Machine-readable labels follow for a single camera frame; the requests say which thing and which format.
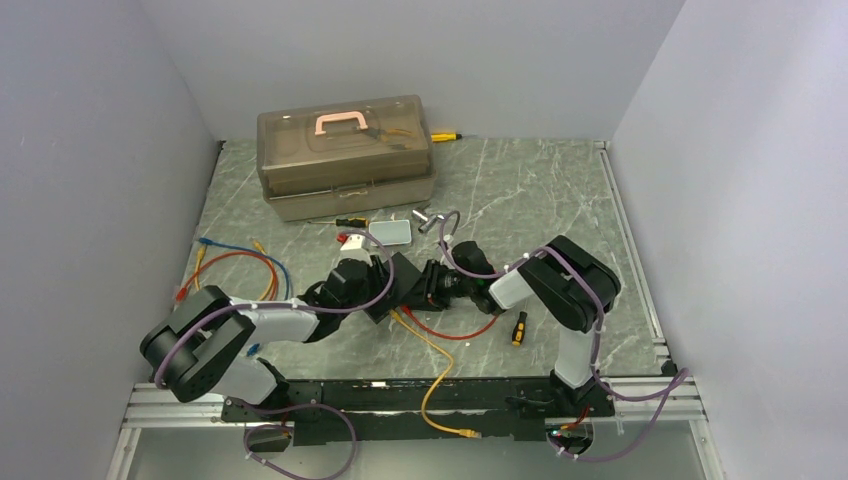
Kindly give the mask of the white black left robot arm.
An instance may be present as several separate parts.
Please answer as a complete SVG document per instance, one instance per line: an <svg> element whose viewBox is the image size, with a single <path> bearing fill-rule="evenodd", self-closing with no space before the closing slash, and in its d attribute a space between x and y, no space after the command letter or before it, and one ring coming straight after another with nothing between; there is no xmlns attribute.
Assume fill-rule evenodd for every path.
<svg viewBox="0 0 848 480"><path fill-rule="evenodd" d="M314 343L335 333L350 314L377 306L393 290L392 259L343 259L298 297L281 302L238 300L209 286L191 295L141 341L154 382L183 403L208 393L235 397L264 420L287 406L282 374L250 358L253 344Z"/></svg>

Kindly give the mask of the small white switch box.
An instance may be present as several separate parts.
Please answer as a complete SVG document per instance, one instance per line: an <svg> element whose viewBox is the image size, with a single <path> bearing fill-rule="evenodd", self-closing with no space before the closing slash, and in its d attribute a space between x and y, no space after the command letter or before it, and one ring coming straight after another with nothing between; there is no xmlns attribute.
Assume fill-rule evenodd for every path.
<svg viewBox="0 0 848 480"><path fill-rule="evenodd" d="M406 219L371 222L368 232L384 246L408 245L412 242L411 223Z"/></svg>

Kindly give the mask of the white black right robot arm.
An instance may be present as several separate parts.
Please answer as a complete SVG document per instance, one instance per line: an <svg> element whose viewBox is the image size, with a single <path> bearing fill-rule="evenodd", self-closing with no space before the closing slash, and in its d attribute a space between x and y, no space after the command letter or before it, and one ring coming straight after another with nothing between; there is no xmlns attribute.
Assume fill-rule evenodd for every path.
<svg viewBox="0 0 848 480"><path fill-rule="evenodd" d="M401 305L409 310L443 311L455 298L468 298L484 314L500 315L534 297L559 324L559 349L552 370L551 401L574 415L590 399L599 347L597 324L608 313L621 283L610 268L560 235L501 273L474 241L429 261Z"/></svg>

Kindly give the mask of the black network switch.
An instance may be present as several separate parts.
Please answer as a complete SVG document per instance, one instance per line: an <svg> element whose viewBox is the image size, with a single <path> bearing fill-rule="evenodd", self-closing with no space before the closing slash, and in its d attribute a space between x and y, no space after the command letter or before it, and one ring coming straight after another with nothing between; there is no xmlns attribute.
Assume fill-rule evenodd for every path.
<svg viewBox="0 0 848 480"><path fill-rule="evenodd" d="M389 279L389 264L377 255L371 255L371 266L367 269L368 293L366 301L373 300L385 287ZM389 312L400 306L404 297L410 293L421 277L421 271L401 252L391 256L394 265L394 280L391 288L378 302L364 312L375 324L389 317Z"/></svg>

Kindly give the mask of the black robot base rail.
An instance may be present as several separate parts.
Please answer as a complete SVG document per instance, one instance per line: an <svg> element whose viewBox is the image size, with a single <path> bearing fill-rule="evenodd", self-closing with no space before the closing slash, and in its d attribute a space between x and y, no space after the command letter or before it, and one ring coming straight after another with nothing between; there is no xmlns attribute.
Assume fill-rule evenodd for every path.
<svg viewBox="0 0 848 480"><path fill-rule="evenodd" d="M254 409L226 399L226 423L285 423L296 446L361 441L454 439L468 429L483 437L541 441L575 420L614 416L611 397L594 386L573 403L552 376L380 380L290 380Z"/></svg>

